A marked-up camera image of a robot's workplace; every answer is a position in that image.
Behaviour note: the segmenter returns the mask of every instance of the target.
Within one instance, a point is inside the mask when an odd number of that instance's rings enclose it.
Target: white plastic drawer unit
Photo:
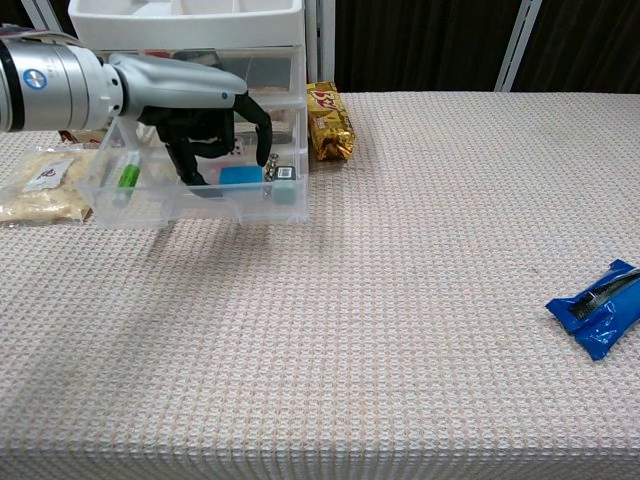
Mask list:
[[[230,218],[241,224],[296,223],[308,218],[302,47],[129,53],[198,62],[243,78],[252,98],[271,117],[273,144],[269,166],[293,167],[295,178],[271,181],[268,168],[261,174],[256,172],[255,125],[236,114],[234,130],[238,148],[232,154],[215,159],[198,157],[198,171],[210,186],[187,188],[178,178],[155,129],[118,119],[79,184],[99,225],[161,228],[180,218]],[[132,158],[139,164],[139,176],[135,186],[121,186],[120,178]],[[253,167],[252,172],[259,178],[252,183],[230,184],[228,177],[224,183],[220,182],[224,169],[228,173],[229,167],[242,166]]]
[[[304,45],[302,0],[71,0],[78,37],[103,50]]]

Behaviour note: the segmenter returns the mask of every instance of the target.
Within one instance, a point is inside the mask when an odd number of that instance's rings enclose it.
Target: green highlighter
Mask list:
[[[118,188],[126,190],[118,192],[113,199],[113,206],[117,208],[125,208],[129,204],[133,194],[133,187],[138,183],[138,177],[140,176],[140,154],[131,152],[128,157],[127,165],[125,165],[120,174],[120,180],[118,180]]]

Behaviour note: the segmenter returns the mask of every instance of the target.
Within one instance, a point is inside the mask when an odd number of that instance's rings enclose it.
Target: table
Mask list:
[[[640,329],[544,305],[640,264],[640,97],[344,99],[308,225],[0,231],[1,478],[637,478]]]

